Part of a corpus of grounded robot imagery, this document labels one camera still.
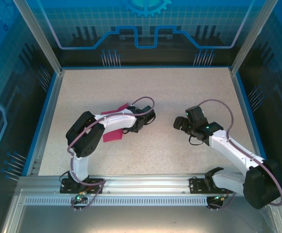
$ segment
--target vented metal strip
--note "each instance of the vented metal strip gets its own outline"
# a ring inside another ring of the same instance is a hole
[[[25,205],[70,206],[74,197],[28,197]],[[86,205],[88,200],[79,206]],[[206,206],[207,197],[97,197],[93,206]]]

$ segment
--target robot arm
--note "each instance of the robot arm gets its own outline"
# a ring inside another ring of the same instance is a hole
[[[154,110],[143,116],[130,116],[127,114],[145,113],[150,109],[150,106],[147,106],[142,110],[134,106],[129,106],[118,112],[119,115],[110,116],[108,118],[106,118],[107,115],[93,115],[91,112],[84,112],[67,132],[66,138],[68,144],[70,144],[84,130],[84,128],[91,123],[102,118],[105,119],[95,124],[91,130],[85,133],[72,147],[74,154],[72,167],[76,177],[81,181],[88,178],[89,155],[94,152],[104,134],[118,129],[137,133],[143,125],[149,124],[149,122],[155,118]],[[71,171],[70,175],[77,182]]]
[[[274,175],[282,187],[282,178],[276,162],[264,160],[260,156],[248,151],[231,137],[218,123],[208,123],[199,106],[189,108],[187,118],[178,116],[174,128],[182,130],[191,137],[196,137],[206,145],[225,155],[240,170],[241,174],[226,172],[217,167],[205,174],[205,184],[211,188],[225,188],[244,195],[246,200],[256,209],[271,203],[280,197],[280,192],[266,171],[252,159],[263,164]]]

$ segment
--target red fabric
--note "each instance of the red fabric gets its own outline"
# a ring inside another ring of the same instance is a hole
[[[105,114],[111,114],[111,113],[115,113],[121,110],[124,110],[125,108],[127,108],[129,106],[128,103],[124,104],[123,106],[119,107],[117,110],[112,110],[112,111],[107,111],[107,112],[103,112],[101,113],[102,115]],[[121,140],[123,137],[123,132],[122,130],[114,130],[112,132],[108,132],[106,134],[103,135],[103,142],[110,142],[110,141],[114,141],[114,140]]]

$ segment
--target speckled tabletop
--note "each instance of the speckled tabletop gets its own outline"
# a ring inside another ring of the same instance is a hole
[[[177,116],[205,99],[224,101],[234,113],[230,135],[253,151],[245,120],[227,68],[151,68],[68,70],[65,72],[39,175],[61,175],[69,169],[66,132],[85,111],[93,114],[117,109],[142,96],[154,98],[156,120],[139,133],[103,143],[90,156],[91,175],[175,174],[207,172],[221,166],[237,168],[222,154],[203,144],[191,146],[189,136],[173,128]],[[150,101],[142,100],[143,108]],[[225,107],[202,105],[209,122],[225,129]]]

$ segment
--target enclosure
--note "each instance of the enclosure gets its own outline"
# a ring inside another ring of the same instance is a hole
[[[68,130],[142,96],[155,121],[100,141],[85,167],[106,183],[73,210],[60,193]],[[239,172],[173,128],[206,99],[231,108],[230,135],[282,176],[282,0],[0,0],[0,232],[282,232],[282,206],[236,195],[217,211],[218,193],[192,194],[192,177]],[[224,106],[202,109],[229,127]]]

